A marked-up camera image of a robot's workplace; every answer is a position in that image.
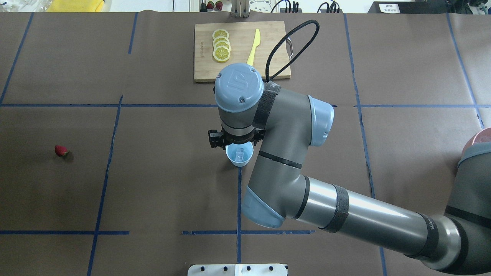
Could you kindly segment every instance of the light blue joint cap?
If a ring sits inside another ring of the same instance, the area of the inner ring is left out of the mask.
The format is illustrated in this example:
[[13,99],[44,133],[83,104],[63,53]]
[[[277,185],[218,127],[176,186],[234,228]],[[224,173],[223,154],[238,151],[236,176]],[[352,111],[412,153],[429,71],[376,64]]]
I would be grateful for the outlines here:
[[262,201],[250,188],[247,186],[247,192],[242,202],[242,213],[251,221],[260,226],[269,228],[280,227],[285,218],[275,212],[268,204]]
[[310,145],[320,147],[326,141],[334,120],[332,105],[308,96],[310,113],[312,114],[312,138]]
[[473,144],[472,146],[468,147],[465,150],[464,155],[462,156],[462,159],[459,161],[457,167],[459,167],[460,164],[464,162],[466,159],[485,153],[491,153],[491,142]]
[[215,101],[230,113],[253,107],[263,95],[261,74],[245,63],[234,63],[223,68],[215,79]]

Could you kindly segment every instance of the blue tape line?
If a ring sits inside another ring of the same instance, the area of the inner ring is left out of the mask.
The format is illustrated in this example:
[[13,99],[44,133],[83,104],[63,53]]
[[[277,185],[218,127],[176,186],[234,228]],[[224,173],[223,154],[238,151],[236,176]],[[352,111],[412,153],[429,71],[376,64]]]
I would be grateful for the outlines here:
[[133,39],[135,38],[136,20],[138,19],[138,13],[135,13],[135,19],[133,20],[133,30],[131,31],[130,47],[128,48],[128,54],[131,54],[133,48]]
[[243,230],[243,235],[310,235],[315,230]]
[[89,266],[87,269],[87,276],[92,273],[92,264],[94,263],[95,248],[97,246],[97,236],[99,235],[99,226],[101,225],[102,209],[104,207],[104,198],[106,196],[106,188],[108,187],[109,179],[109,167],[111,166],[112,153],[114,150],[114,137],[116,136],[116,130],[118,128],[119,114],[121,113],[121,103],[123,102],[123,96],[119,98],[118,111],[116,112],[116,120],[114,122],[114,129],[112,131],[111,147],[109,150],[108,165],[106,166],[106,175],[104,176],[104,184],[102,186],[101,202],[99,203],[99,212],[97,214],[97,222],[95,224],[94,239],[92,241],[92,250],[90,251]]
[[99,235],[94,235],[92,240],[92,250],[90,251],[89,267],[87,268],[87,276],[92,274],[92,265],[94,264],[95,247],[97,245],[97,238]]
[[353,62],[353,52],[351,49],[350,31],[348,30],[348,19],[346,17],[346,13],[344,13],[343,16],[344,16],[344,27],[346,29],[346,39],[348,41],[348,52],[350,53],[350,64],[351,64],[351,73],[353,76],[353,85],[355,86],[355,92],[356,92],[356,108],[358,109],[358,118],[360,120],[361,138],[363,140],[363,151],[365,152],[365,161],[368,168],[368,177],[370,182],[370,190],[371,190],[372,198],[375,198],[375,187],[373,185],[372,168],[370,166],[370,157],[368,156],[368,146],[367,146],[367,139],[365,135],[365,126],[363,125],[363,115],[361,113],[360,95],[358,93],[358,85],[356,84],[356,79],[355,79],[355,63]]
[[[0,235],[94,235],[95,231],[0,230]],[[100,231],[99,235],[129,235],[129,231]]]
[[[116,104],[1,104],[10,108],[116,108]],[[123,104],[124,108],[217,108],[218,105],[200,104]]]
[[360,107],[362,108],[475,108],[474,105],[360,105]]
[[125,104],[124,108],[217,108],[218,105],[200,104]]
[[237,230],[182,231],[183,235],[236,235]]
[[457,46],[457,41],[455,40],[454,30],[452,28],[452,23],[450,22],[450,14],[446,13],[446,15],[447,15],[448,29],[450,30],[450,35],[452,36],[452,42],[454,43],[455,52],[457,53],[457,57],[459,58],[459,63],[460,63],[460,66],[462,68],[462,72],[464,73],[465,83],[467,84],[467,88],[469,89],[472,103],[474,104],[474,106],[476,108],[476,115],[477,115],[477,118],[479,120],[479,124],[481,125],[481,129],[484,129],[484,123],[483,123],[483,119],[481,116],[481,112],[479,111],[479,108],[477,107],[476,97],[474,96],[474,91],[472,90],[472,86],[470,85],[469,77],[467,75],[467,71],[465,70],[464,63],[462,62],[462,57],[460,55],[459,47]]
[[97,235],[129,235],[129,231],[99,231]]
[[242,204],[242,167],[239,167],[239,176],[238,176],[238,189],[237,189],[237,263],[240,264],[242,262],[241,256],[241,235],[242,235],[242,217],[241,217],[241,204]]
[[[241,235],[310,235],[315,230],[241,230]],[[182,231],[183,235],[236,235],[235,230]]]
[[27,32],[29,31],[29,27],[33,17],[34,17],[34,13],[31,12],[31,16],[29,17],[29,21],[27,22],[26,30],[24,30],[24,35],[22,36],[21,43],[19,44],[19,48],[17,49],[17,53],[15,54],[14,62],[12,63],[12,67],[10,68],[10,72],[8,73],[7,81],[5,82],[5,86],[3,87],[3,92],[0,96],[0,104],[3,103],[3,99],[5,98],[5,93],[7,93],[7,88],[8,88],[8,84],[10,83],[10,78],[12,78],[12,74],[14,73],[15,64],[17,64],[17,60],[19,59],[19,55],[21,53],[22,46],[24,45],[24,41],[26,40]]
[[8,108],[116,108],[115,104],[2,104]]
[[383,276],[387,276],[387,266],[385,265],[385,253],[383,252],[383,248],[379,247],[380,250],[380,260],[382,262],[382,273]]

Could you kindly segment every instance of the wooden cutting board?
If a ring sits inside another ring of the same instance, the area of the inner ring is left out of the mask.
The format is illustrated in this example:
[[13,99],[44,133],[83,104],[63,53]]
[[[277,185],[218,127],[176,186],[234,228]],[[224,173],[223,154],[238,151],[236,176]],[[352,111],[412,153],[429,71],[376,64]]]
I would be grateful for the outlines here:
[[[219,63],[213,59],[212,34],[214,30],[219,28],[228,31],[232,48],[230,59],[224,63]],[[197,83],[214,82],[217,74],[225,66],[238,62],[246,63],[257,28],[261,32],[261,44],[256,48],[253,66],[264,79],[266,61],[273,48],[286,34],[284,21],[196,24],[194,29],[194,81]],[[288,61],[286,43],[284,43],[271,60],[270,76],[278,72]],[[276,78],[287,79],[290,77],[291,71],[288,67]]]

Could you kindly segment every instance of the sticker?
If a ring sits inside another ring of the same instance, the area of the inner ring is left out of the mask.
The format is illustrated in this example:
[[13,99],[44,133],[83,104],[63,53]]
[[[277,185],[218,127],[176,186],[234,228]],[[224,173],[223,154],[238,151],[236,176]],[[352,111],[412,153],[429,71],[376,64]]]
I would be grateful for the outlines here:
[[401,13],[398,4],[379,4],[379,8],[383,13]]

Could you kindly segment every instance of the red strawberry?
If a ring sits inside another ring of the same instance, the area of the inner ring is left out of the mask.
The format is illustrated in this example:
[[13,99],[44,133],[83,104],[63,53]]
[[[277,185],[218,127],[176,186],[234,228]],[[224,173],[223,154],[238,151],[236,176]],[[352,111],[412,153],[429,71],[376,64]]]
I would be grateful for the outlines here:
[[215,4],[213,4],[213,1],[209,1],[208,4],[206,5],[206,8],[209,10],[212,10],[215,7]]
[[68,149],[64,146],[56,145],[55,146],[55,153],[58,156],[65,156],[68,154]]
[[218,10],[221,10],[221,8],[223,8],[223,3],[221,1],[217,1],[215,3],[215,7],[217,7]]

